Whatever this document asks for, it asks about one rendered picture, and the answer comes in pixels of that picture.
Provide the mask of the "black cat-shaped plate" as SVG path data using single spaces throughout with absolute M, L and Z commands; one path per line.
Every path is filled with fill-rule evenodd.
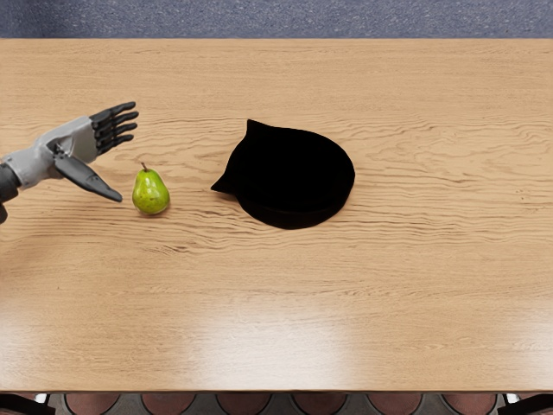
M 233 195 L 264 224 L 301 229 L 336 215 L 354 180 L 351 158 L 331 139 L 249 119 L 211 190 Z

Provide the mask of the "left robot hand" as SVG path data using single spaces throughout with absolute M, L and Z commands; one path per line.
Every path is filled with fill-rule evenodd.
M 90 167 L 99 156 L 134 138 L 137 128 L 134 102 L 115 105 L 91 116 L 78 117 L 40 135 L 31 146 L 0 157 L 21 183 L 32 188 L 49 179 L 67 179 L 85 191 L 108 200 L 123 200 Z

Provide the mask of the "green pear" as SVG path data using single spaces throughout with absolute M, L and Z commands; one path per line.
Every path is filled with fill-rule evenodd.
M 141 163 L 132 190 L 132 202 L 141 214 L 156 215 L 165 211 L 170 203 L 170 194 L 161 176 Z

